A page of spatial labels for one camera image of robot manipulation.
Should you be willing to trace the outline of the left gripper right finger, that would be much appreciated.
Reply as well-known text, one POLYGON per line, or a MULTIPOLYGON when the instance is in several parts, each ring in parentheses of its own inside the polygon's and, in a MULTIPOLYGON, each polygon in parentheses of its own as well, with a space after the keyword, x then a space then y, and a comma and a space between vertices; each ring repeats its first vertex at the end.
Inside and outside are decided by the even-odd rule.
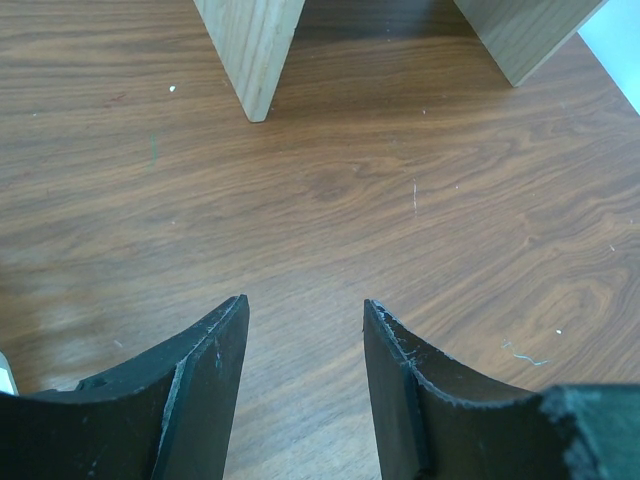
POLYGON ((636 479, 639 387, 494 380, 364 303, 364 354, 385 479, 636 479))

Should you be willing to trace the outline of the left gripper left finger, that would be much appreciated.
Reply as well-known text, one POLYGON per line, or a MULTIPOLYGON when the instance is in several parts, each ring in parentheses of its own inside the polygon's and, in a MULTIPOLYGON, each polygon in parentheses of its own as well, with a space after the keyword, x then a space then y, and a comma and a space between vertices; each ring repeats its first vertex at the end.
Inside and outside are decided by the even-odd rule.
POLYGON ((73 390, 2 394, 2 478, 222 478, 248 326, 234 296, 73 390))

